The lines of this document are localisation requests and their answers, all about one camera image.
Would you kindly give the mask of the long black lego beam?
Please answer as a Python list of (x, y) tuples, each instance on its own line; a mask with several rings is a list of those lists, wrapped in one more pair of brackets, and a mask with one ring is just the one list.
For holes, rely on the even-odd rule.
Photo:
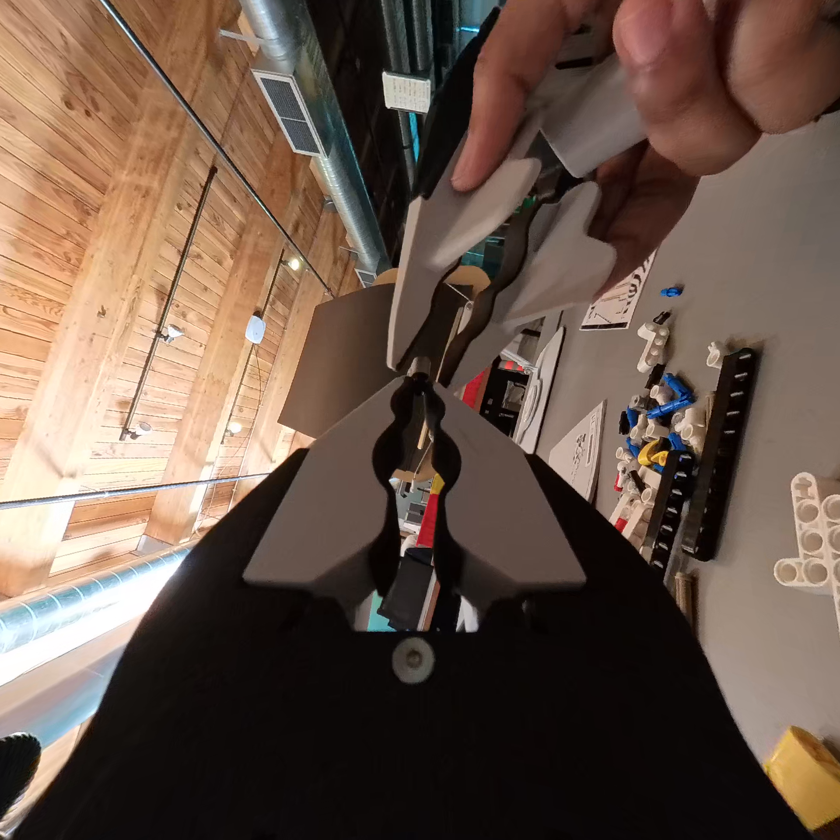
[(744, 347), (722, 362), (680, 544), (683, 554), (699, 562), (718, 554), (760, 356)]
[(687, 449), (668, 452), (640, 553), (658, 581), (663, 582), (694, 486), (696, 457)]

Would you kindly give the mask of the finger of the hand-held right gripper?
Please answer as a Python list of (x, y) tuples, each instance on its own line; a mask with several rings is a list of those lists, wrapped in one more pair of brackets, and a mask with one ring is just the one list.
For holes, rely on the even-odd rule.
[(457, 192), (451, 159), (429, 197), (412, 200), (395, 281), (386, 360), (398, 371), (432, 307), (438, 284), (462, 255), (501, 225), (528, 194), (538, 158), (505, 160), (481, 187)]
[(514, 222), (497, 276), (447, 348), (441, 385), (466, 385), (529, 322), (593, 299), (616, 263), (614, 247), (589, 236), (601, 200), (599, 185), (583, 182)]

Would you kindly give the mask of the pile of small lego pieces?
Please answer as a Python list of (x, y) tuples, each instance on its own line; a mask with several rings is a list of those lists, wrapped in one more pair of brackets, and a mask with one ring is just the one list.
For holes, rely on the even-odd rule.
[(698, 394), (681, 376), (658, 365), (648, 373), (645, 388), (623, 409), (618, 424), (615, 492), (645, 487), (658, 489), (668, 452), (687, 449), (701, 455), (713, 395)]

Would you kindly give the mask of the yellow lego panel piece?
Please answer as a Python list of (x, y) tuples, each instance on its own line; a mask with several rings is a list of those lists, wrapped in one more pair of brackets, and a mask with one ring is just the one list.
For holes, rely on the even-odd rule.
[(788, 727), (763, 768), (809, 831), (838, 819), (839, 762), (818, 737)]

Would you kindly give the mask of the person's right hand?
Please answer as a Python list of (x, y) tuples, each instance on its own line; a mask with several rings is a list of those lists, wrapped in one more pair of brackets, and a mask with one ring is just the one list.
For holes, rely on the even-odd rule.
[(616, 251), (603, 290), (664, 242), (701, 177), (838, 104), (838, 2), (508, 2), (476, 62), (454, 189), (476, 189), (503, 161), (529, 95), (582, 23), (605, 29), (647, 135), (595, 174), (590, 236)]

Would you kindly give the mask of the black track light rail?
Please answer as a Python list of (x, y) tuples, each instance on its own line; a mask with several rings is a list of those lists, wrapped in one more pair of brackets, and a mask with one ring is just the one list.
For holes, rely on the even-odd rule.
[(120, 443), (126, 443), (130, 440), (137, 440), (139, 437), (147, 435), (151, 430), (148, 427), (147, 423), (136, 424), (134, 422), (134, 418), (138, 412), (139, 404), (143, 396), (143, 392), (148, 381), (149, 375), (151, 373), (151, 367), (154, 362), (156, 352), (159, 349), (159, 345), (161, 343), (171, 343), (176, 338), (183, 335), (182, 331), (180, 331), (178, 328), (173, 328), (171, 326), (170, 313), (175, 302), (176, 292), (180, 287), (182, 276), (186, 268), (186, 261), (191, 254), (196, 234), (202, 221), (204, 209), (207, 204), (209, 193), (211, 192), (211, 188), (216, 179), (217, 172), (217, 165), (212, 164), (208, 170), (202, 191), (196, 204), (196, 210), (192, 217), (192, 222), (188, 229), (187, 237), (185, 238), (184, 247), (176, 264), (175, 273), (171, 281), (170, 288), (164, 300), (164, 306), (154, 331), (154, 336), (150, 344), (150, 349), (146, 354), (143, 367), (141, 369), (140, 377), (134, 390), (131, 403), (129, 405), (127, 417), (121, 428), (121, 433), (119, 436)]

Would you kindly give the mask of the white ceiling vent grille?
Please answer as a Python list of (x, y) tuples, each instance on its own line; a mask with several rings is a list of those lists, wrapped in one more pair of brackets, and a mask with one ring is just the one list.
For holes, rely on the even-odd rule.
[(252, 69), (252, 74), (291, 149), (297, 154), (323, 157), (326, 150), (322, 137), (297, 79), (273, 70)]

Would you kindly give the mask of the white lego frame assembly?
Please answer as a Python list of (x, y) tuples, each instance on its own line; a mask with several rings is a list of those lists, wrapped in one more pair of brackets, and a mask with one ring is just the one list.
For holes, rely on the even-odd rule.
[(653, 515), (656, 489), (646, 486), (641, 494), (627, 488), (621, 490), (609, 522), (629, 541), (637, 551), (641, 551)]

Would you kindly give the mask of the hanging white paper sign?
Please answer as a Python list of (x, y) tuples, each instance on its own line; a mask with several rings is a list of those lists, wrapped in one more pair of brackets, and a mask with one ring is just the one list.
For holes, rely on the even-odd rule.
[(400, 112), (427, 114), (432, 101), (432, 81), (390, 70), (381, 74), (385, 107)]

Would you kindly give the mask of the silver ventilation duct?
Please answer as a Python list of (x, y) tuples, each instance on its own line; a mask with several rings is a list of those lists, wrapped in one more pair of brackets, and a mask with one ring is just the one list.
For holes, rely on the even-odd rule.
[(310, 156), (332, 199), (363, 286), (391, 267), (306, 2), (241, 1), (258, 43), (252, 73), (289, 146)]
[(2, 655), (113, 606), (126, 606), (147, 597), (155, 598), (195, 545), (196, 541), (191, 541), (146, 554), (111, 569), (27, 595), (16, 603), (3, 603)]

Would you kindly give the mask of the lego instruction booklet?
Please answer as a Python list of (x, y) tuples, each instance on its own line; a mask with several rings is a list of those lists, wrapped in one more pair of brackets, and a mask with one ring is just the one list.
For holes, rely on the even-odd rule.
[(598, 403), (549, 452), (553, 471), (593, 503), (600, 475), (606, 401)]

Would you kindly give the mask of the zebra-striped sticker sheet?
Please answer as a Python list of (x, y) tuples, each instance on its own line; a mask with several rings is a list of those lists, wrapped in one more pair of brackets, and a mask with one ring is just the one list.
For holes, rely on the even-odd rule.
[(588, 307), (580, 330), (597, 332), (628, 329), (656, 255), (657, 250), (630, 275), (598, 297)]

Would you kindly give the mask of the white monitor stand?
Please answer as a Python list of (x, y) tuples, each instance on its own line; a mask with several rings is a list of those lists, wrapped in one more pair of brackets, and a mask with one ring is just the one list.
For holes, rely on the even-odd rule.
[(528, 383), (512, 439), (529, 455), (536, 452), (539, 442), (565, 333), (566, 328), (560, 326), (528, 373)]

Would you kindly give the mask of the white L-shaped lego liftarm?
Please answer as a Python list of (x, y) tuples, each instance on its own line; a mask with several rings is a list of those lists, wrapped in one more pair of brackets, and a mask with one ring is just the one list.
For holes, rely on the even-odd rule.
[(801, 472), (791, 480), (798, 554), (778, 560), (773, 577), (782, 586), (838, 599), (839, 482)]

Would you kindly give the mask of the black monitor with wooden rim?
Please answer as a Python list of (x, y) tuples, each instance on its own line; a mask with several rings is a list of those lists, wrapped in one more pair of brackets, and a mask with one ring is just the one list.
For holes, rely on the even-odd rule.
[[(388, 269), (371, 287), (316, 307), (279, 415), (281, 425), (318, 438), (396, 378), (385, 362), (396, 276), (396, 268)], [(429, 359), (433, 380), (467, 302), (489, 283), (483, 269), (459, 266), (438, 287), (433, 320), (415, 351)]]

